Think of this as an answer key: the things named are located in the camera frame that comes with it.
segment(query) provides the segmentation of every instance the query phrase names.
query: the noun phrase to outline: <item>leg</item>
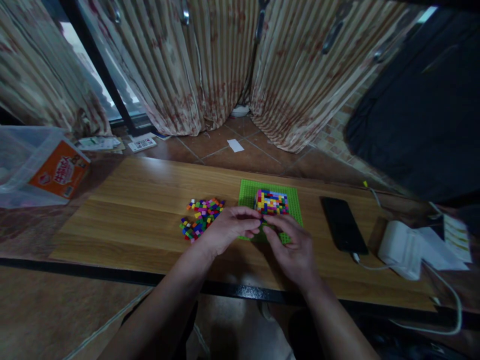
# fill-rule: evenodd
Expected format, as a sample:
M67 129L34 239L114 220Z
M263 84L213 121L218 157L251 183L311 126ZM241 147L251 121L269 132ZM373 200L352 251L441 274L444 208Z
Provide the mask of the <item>leg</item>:
M137 310L137 308L140 306L141 303L143 303L143 301L147 298L147 296L145 296L142 300L140 300L140 302L137 305L135 305L127 315L125 315L125 317L121 322L120 327L129 319L129 317L134 313L134 311ZM176 347L175 354L172 357L173 360L183 360L187 358L186 343L187 343L187 340L189 339L190 334L192 333L192 330L194 329L195 318L197 317L198 307L199 307L199 302L196 301L195 304L193 305L193 309L190 312L190 316L188 317L188 321L186 322L186 326L185 326L185 329L183 330L178 346ZM161 354L161 349L156 349L155 343L152 343L152 345L148 349L146 349L145 355L142 357L142 359L156 359L157 355L159 354Z

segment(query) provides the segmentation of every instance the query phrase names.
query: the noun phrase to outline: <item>cube structure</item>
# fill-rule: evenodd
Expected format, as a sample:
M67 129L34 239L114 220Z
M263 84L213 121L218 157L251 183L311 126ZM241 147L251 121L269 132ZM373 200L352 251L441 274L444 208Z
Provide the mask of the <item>cube structure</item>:
M288 214L287 194L259 189L256 193L255 210L264 215Z

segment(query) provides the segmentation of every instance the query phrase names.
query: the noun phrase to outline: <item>colorful cube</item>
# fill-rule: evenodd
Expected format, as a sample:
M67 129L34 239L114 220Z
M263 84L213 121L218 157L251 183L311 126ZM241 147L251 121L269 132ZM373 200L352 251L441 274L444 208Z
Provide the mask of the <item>colorful cube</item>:
M259 189L256 193L255 210L263 215L288 214L287 194Z
M180 224L185 240L190 240L193 244L223 211L224 206L225 201L220 202L216 198L200 201L192 199L186 209L195 211L196 220L190 223L188 219L182 218Z

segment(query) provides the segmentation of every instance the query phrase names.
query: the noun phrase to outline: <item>orange box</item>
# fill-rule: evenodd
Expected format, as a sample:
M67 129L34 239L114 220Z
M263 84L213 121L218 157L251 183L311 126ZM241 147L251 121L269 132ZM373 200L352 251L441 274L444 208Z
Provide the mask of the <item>orange box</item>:
M71 199L90 161L66 141L61 140L28 184L65 199Z

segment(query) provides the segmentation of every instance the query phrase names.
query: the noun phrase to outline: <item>white charger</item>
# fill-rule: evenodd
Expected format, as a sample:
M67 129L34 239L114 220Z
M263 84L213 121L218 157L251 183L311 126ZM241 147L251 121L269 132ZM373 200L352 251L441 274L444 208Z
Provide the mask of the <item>white charger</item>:
M403 222L390 221L381 241L378 257L401 277L420 279L423 242L415 238L417 231Z

